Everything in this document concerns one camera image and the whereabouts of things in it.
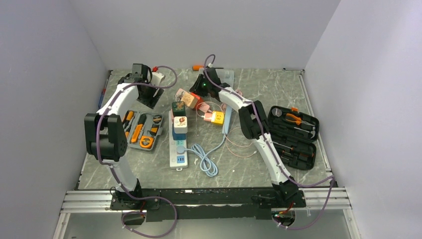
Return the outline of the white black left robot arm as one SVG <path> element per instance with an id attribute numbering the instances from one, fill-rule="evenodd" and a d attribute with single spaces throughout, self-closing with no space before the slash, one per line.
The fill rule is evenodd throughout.
<path id="1" fill-rule="evenodd" d="M 87 153 L 93 155 L 100 165 L 105 166 L 115 180 L 115 195 L 130 209 L 142 205 L 145 197 L 139 179 L 133 174 L 126 158 L 128 135 L 126 125 L 130 106 L 137 100 L 154 108 L 164 89 L 158 76 L 159 66 L 149 67 L 134 64 L 132 72 L 116 85 L 115 92 L 107 103 L 96 113 L 86 114 L 84 118 Z"/>

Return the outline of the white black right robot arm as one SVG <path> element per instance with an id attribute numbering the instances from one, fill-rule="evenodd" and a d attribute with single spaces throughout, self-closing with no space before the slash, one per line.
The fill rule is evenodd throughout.
<path id="1" fill-rule="evenodd" d="M 241 96 L 220 80 L 216 68 L 209 66 L 203 68 L 190 92 L 201 97 L 210 96 L 238 113 L 243 135 L 258 149 L 269 171 L 276 204 L 281 207 L 289 205 L 299 188 L 276 151 L 262 103 Z"/>

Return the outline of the light blue power strip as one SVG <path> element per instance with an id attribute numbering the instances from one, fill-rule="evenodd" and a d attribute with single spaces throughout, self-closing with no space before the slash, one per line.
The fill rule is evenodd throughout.
<path id="1" fill-rule="evenodd" d="M 233 111 L 232 107 L 225 104 L 224 122 L 223 122 L 223 126 L 222 126 L 222 134 L 223 135 L 228 135 L 232 111 Z"/>

